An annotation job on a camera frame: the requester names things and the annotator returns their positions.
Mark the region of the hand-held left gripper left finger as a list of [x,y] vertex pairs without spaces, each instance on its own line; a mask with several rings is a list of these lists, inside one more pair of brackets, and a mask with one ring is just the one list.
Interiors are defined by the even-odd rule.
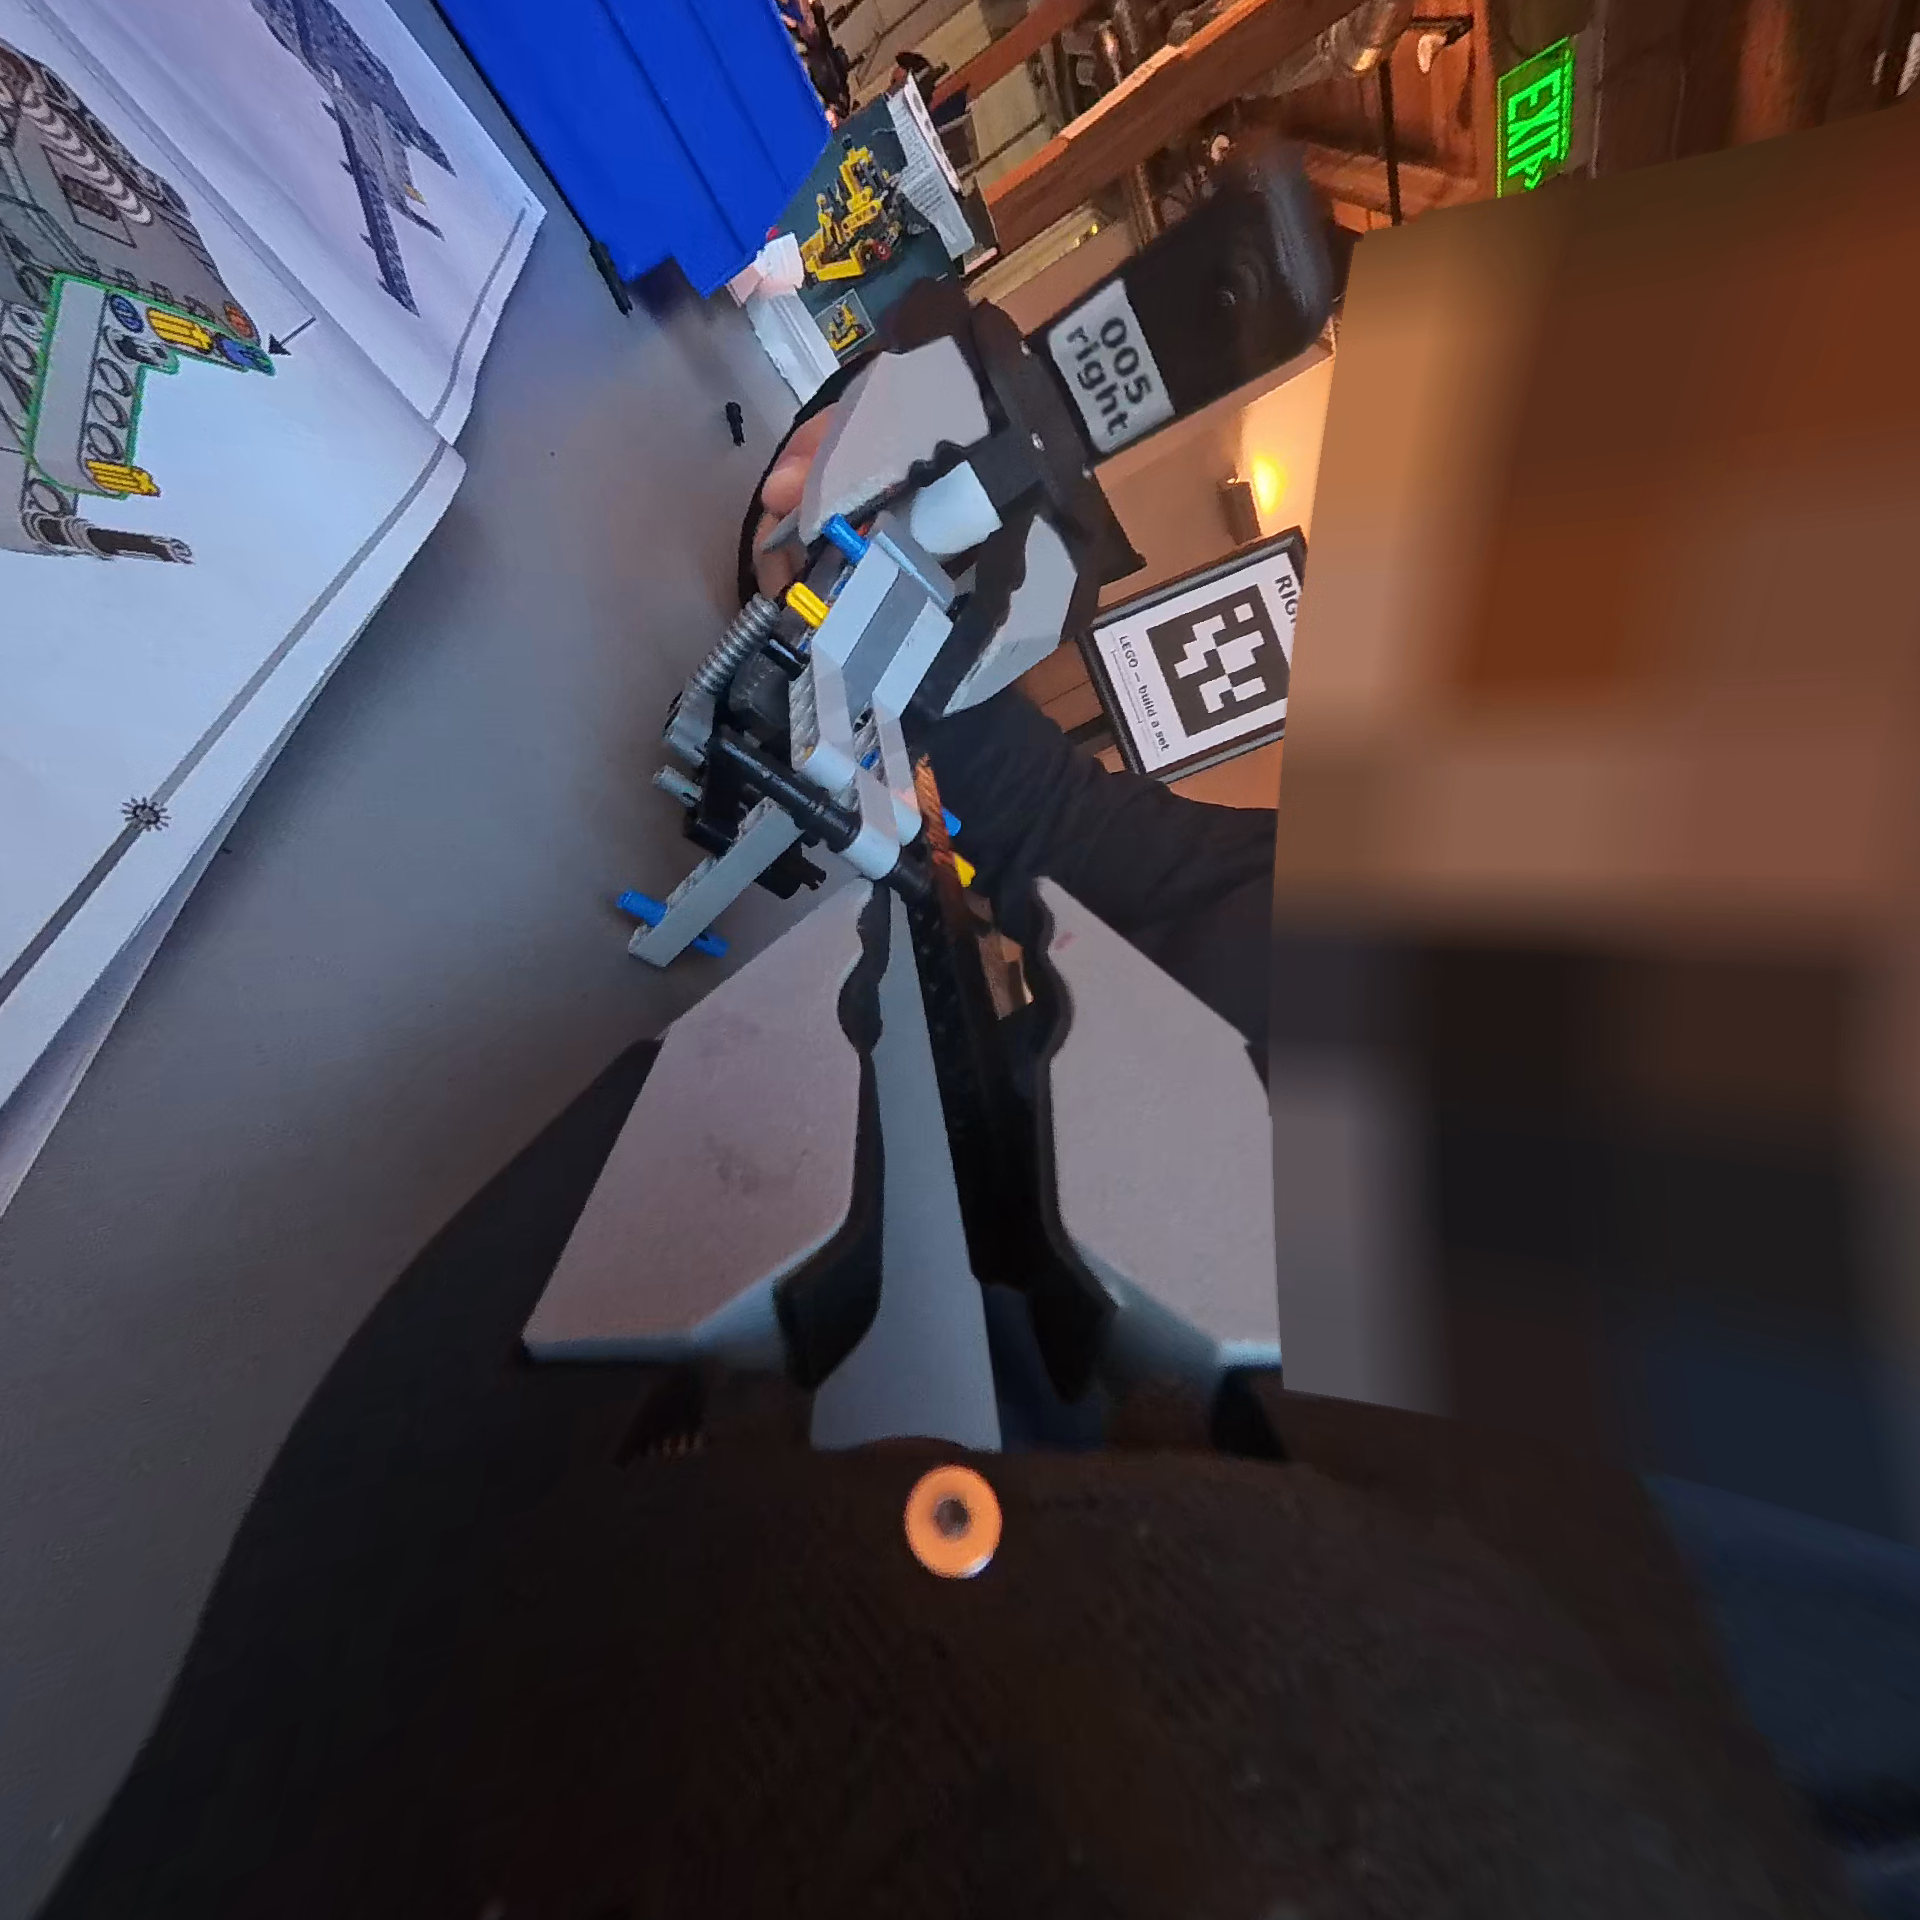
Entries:
[[821,1385],[881,1302],[876,1046],[893,900],[831,894],[666,1031],[521,1333]]

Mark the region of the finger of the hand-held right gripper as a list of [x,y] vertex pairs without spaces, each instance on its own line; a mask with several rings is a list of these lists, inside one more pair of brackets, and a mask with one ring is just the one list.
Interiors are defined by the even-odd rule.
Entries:
[[917,690],[917,720],[972,710],[1047,657],[1069,626],[1078,569],[1052,521],[985,541],[967,575],[950,631]]
[[1002,529],[1002,509],[973,469],[995,423],[978,375],[950,334],[882,351],[831,406],[807,469],[791,532],[802,544],[830,518],[854,521],[897,503],[925,553],[969,553]]

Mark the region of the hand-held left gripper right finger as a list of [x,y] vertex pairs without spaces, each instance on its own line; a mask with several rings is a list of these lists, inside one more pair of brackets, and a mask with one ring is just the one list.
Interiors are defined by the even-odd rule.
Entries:
[[996,1281],[1062,1401],[1281,1361],[1273,1142],[1241,1031],[1057,880],[996,1116]]

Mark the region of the grey black toy brick model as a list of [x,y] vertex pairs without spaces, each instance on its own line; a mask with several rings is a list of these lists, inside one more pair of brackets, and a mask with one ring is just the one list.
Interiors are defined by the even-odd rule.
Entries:
[[881,1302],[870,1329],[811,1394],[823,1449],[931,1438],[1002,1449],[990,1314],[978,1268],[995,1186],[993,1002],[967,941],[959,870],[943,850],[910,705],[963,586],[906,518],[830,518],[781,596],[757,593],[669,705],[657,784],[702,858],[667,895],[626,892],[631,954],[667,969],[723,953],[715,922],[754,886],[796,898],[830,855],[849,884],[893,900],[876,1073],[882,1142]]

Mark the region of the person's right hand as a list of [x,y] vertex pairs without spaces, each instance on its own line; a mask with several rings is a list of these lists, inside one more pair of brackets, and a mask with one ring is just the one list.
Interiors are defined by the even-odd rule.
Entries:
[[753,565],[772,549],[777,526],[799,508],[809,469],[813,465],[823,439],[831,424],[834,405],[813,412],[797,421],[775,453],[769,472],[759,481],[757,503],[750,521],[747,554]]

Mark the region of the black white marker sign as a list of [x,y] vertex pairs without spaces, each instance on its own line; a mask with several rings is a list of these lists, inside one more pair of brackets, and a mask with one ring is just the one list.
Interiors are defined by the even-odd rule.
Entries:
[[1077,648],[1129,772],[1177,784],[1284,737],[1306,561],[1293,526],[1095,612]]

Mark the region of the toy box with yellow vehicle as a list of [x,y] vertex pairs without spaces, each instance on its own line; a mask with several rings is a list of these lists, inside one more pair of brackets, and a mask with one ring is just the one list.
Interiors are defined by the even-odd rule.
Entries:
[[959,279],[993,248],[917,80],[830,130],[734,301],[787,388],[809,400],[876,348],[919,280]]

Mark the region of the green exit sign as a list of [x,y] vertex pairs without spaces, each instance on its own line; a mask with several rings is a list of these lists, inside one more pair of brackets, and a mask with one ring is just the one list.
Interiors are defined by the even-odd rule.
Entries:
[[1563,37],[1494,85],[1494,194],[1515,198],[1559,175],[1573,150],[1577,38]]

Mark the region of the blue plastic bin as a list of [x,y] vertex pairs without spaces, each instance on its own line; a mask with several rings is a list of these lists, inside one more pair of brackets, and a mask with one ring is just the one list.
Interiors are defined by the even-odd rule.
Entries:
[[714,297],[761,252],[830,122],[772,2],[442,2],[618,285]]

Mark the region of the white instruction booklet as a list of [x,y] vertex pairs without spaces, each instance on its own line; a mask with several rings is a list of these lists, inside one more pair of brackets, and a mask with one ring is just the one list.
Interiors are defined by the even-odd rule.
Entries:
[[543,205],[386,5],[2,16],[9,1202],[462,485]]

